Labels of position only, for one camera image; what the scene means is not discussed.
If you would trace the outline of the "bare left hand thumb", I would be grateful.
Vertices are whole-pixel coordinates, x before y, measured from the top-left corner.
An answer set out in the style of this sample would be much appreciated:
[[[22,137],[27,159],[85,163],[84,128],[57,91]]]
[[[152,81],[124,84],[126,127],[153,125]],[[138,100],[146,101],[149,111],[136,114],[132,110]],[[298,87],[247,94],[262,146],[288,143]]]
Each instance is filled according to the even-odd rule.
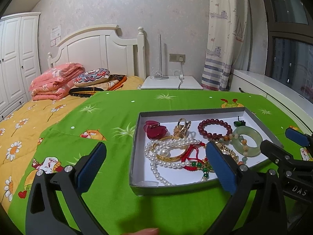
[[[132,233],[124,233],[123,235],[159,235],[159,228],[147,228]]]

